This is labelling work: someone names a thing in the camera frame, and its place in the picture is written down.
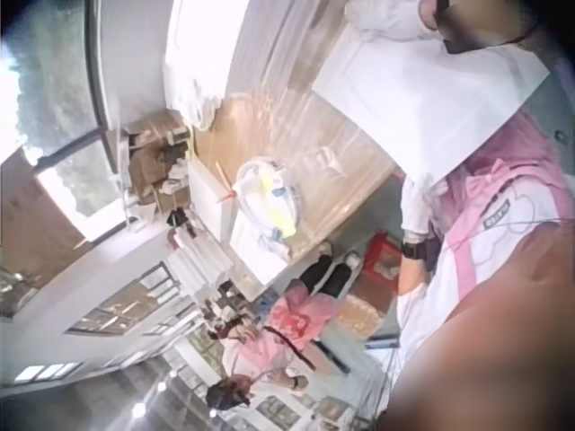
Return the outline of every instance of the black pants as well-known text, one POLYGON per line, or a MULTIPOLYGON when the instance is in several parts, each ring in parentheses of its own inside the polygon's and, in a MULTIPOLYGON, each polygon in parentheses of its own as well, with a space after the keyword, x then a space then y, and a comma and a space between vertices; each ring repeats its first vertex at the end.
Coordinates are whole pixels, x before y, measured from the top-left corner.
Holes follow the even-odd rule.
MULTIPOLYGON (((310 294, 314 291, 315 285, 325 276, 332 263, 333 259, 330 256, 322 255, 317 262, 306 269, 301 275, 299 279, 305 284, 310 294)), ((348 282, 349 277, 351 277, 351 268, 345 263, 339 264, 323 284, 320 293, 337 298, 348 282)))

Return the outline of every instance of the desk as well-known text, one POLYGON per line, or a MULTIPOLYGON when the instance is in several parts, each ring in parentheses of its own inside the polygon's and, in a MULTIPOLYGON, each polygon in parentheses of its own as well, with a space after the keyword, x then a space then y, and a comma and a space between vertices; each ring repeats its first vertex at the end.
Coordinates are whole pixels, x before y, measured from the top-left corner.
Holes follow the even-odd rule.
MULTIPOLYGON (((314 18, 287 87, 268 83, 265 91, 226 98, 212 128, 196 133, 199 159, 218 179, 217 163, 234 182, 238 169, 257 156, 289 168, 304 212, 297 234, 287 241, 292 264, 343 223, 395 169, 379 145, 311 91, 341 32, 344 4, 328 2, 314 18)), ((267 286, 228 244, 223 246, 235 263, 232 280, 248 301, 253 301, 267 286)))

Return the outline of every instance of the black bag strap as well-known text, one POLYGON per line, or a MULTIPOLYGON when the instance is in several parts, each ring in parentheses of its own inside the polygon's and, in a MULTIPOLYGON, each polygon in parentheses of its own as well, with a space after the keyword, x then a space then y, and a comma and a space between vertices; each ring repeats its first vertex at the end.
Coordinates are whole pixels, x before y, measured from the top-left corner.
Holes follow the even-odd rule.
POLYGON ((315 371, 315 368, 316 368, 316 367, 315 367, 314 364, 312 364, 312 361, 310 361, 309 359, 307 359, 302 352, 300 352, 299 350, 297 350, 296 346, 294 346, 294 345, 292 344, 292 342, 289 341, 289 339, 288 339, 284 334, 282 334, 282 333, 279 332, 278 330, 274 330, 271 326, 264 326, 263 328, 264 328, 267 332, 271 332, 272 334, 277 335, 278 337, 280 337, 281 340, 282 340, 284 343, 286 343, 286 344, 289 346, 289 348, 292 349, 292 351, 294 352, 294 354, 295 354, 299 359, 301 359, 307 366, 309 366, 309 367, 312 369, 312 371, 315 371))

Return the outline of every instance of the hand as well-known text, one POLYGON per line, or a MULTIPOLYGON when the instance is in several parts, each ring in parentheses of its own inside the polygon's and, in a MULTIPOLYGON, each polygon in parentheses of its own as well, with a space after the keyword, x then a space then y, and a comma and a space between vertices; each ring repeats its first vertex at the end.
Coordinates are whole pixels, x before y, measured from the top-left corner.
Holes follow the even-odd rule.
POLYGON ((431 208, 429 196, 440 196, 447 191, 447 183, 442 180, 433 185, 430 175, 414 182, 406 178, 402 189, 402 229, 409 233, 427 236, 431 208))
POLYGON ((287 375, 284 371, 276 371, 268 374, 268 380, 270 383, 282 388, 291 389, 294 387, 294 378, 287 375))
POLYGON ((239 325, 236 328, 239 336, 243 337, 246 341, 254 341, 260 336, 260 332, 251 325, 239 325))

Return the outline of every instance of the yellow object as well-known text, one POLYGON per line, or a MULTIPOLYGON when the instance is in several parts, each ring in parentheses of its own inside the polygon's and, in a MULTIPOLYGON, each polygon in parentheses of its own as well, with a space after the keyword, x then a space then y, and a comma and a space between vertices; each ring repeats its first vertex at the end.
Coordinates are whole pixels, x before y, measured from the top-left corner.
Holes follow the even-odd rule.
POLYGON ((285 199, 275 199, 272 195, 272 191, 275 189, 273 185, 273 178, 271 177, 270 171, 267 169, 259 169, 258 175, 261 179, 261 184, 263 186, 263 191, 266 198, 263 199, 268 209, 268 214, 270 215, 271 222, 281 231, 281 235, 284 238, 289 238, 296 234, 296 225, 294 223, 293 217, 289 214, 289 209, 285 199), (275 206, 270 204, 270 198, 281 203, 281 206, 275 206))

